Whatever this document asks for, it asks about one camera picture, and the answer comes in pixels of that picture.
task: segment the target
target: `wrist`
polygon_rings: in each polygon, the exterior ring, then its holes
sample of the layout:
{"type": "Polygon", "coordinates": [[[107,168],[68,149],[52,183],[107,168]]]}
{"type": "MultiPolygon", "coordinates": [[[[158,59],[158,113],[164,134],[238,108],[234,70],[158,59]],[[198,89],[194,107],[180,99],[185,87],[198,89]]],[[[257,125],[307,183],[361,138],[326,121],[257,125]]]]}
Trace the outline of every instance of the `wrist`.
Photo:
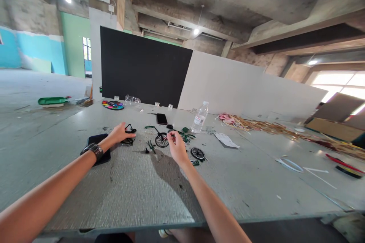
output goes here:
{"type": "Polygon", "coordinates": [[[103,149],[103,152],[105,153],[106,151],[108,151],[115,143],[109,139],[109,138],[105,138],[103,139],[101,142],[98,143],[98,145],[100,146],[101,149],[103,149]]]}

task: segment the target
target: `hand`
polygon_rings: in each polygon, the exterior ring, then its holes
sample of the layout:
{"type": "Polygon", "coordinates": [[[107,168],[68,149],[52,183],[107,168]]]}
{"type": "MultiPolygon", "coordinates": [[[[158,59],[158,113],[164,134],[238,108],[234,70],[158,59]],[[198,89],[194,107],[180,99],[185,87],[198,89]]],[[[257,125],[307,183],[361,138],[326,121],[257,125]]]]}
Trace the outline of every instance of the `hand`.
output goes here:
{"type": "Polygon", "coordinates": [[[185,164],[191,164],[189,157],[186,153],[184,141],[181,138],[179,132],[171,131],[167,133],[167,140],[170,144],[170,152],[172,158],[176,161],[176,163],[180,167],[184,166],[185,164]]]}
{"type": "Polygon", "coordinates": [[[121,142],[127,138],[133,138],[136,134],[128,134],[125,132],[125,123],[120,123],[114,127],[113,131],[108,137],[99,142],[99,146],[103,149],[104,153],[110,149],[114,144],[121,142]]]}
{"type": "Polygon", "coordinates": [[[118,142],[121,142],[127,138],[133,138],[136,134],[126,133],[125,132],[125,123],[120,123],[116,127],[114,127],[113,131],[109,134],[107,139],[114,145],[118,142]]]}

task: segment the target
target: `clear plastic bag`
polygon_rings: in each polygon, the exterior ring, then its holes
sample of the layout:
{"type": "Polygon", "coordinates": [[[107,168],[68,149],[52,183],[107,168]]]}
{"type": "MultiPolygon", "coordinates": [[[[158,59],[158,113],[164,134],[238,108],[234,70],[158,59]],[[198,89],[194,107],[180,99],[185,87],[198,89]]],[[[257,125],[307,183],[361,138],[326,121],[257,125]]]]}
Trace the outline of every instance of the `clear plastic bag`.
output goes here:
{"type": "Polygon", "coordinates": [[[125,105],[132,105],[132,106],[139,106],[141,103],[141,100],[138,99],[137,97],[132,97],[132,96],[129,96],[127,95],[125,97],[125,105]]]}

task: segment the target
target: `wood shavings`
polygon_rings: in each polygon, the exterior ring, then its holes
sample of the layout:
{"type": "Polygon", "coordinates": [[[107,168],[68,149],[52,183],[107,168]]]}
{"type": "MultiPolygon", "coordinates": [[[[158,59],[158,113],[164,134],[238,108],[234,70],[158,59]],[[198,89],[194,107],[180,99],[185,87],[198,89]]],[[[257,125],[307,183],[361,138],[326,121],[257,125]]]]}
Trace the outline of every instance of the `wood shavings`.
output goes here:
{"type": "Polygon", "coordinates": [[[328,149],[331,149],[333,151],[336,151],[338,153],[346,154],[349,156],[353,156],[358,159],[365,160],[365,150],[354,146],[352,143],[349,142],[341,142],[338,140],[334,140],[333,138],[321,133],[323,136],[326,137],[326,139],[322,139],[316,136],[308,135],[308,134],[299,134],[298,132],[292,132],[288,130],[285,126],[278,124],[278,123],[270,123],[267,121],[256,121],[256,120],[245,120],[241,117],[238,117],[236,115],[230,115],[230,114],[224,114],[226,117],[229,117],[230,119],[234,119],[234,122],[232,124],[227,123],[225,120],[222,120],[223,123],[226,125],[239,129],[244,130],[246,132],[249,132],[250,130],[253,131],[262,131],[266,132],[271,135],[283,135],[284,137],[287,137],[288,139],[299,142],[300,139],[315,142],[319,145],[322,145],[324,147],[327,147],[328,149]]]}

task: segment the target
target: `paper scraps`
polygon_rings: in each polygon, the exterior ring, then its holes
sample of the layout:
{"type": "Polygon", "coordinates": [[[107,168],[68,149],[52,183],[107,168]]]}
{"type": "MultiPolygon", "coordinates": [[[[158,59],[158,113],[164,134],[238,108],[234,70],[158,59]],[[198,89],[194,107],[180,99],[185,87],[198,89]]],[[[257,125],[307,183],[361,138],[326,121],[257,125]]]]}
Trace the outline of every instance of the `paper scraps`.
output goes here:
{"type": "Polygon", "coordinates": [[[223,133],[213,133],[213,134],[226,146],[239,148],[239,146],[234,144],[234,142],[229,138],[229,136],[223,133]]]}

